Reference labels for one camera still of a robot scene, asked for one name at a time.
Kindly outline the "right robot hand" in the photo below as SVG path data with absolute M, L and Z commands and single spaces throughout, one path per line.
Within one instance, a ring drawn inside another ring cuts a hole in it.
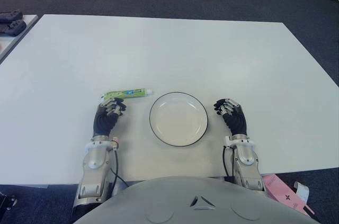
M 247 135 L 247 123 L 239 103 L 230 98 L 223 98 L 213 106 L 217 114 L 222 116 L 232 135 Z

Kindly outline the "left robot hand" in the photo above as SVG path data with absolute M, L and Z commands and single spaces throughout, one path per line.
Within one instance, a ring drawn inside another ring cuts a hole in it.
M 119 116 L 126 110 L 121 98 L 110 98 L 98 105 L 94 122 L 93 136 L 109 136 L 118 121 Z

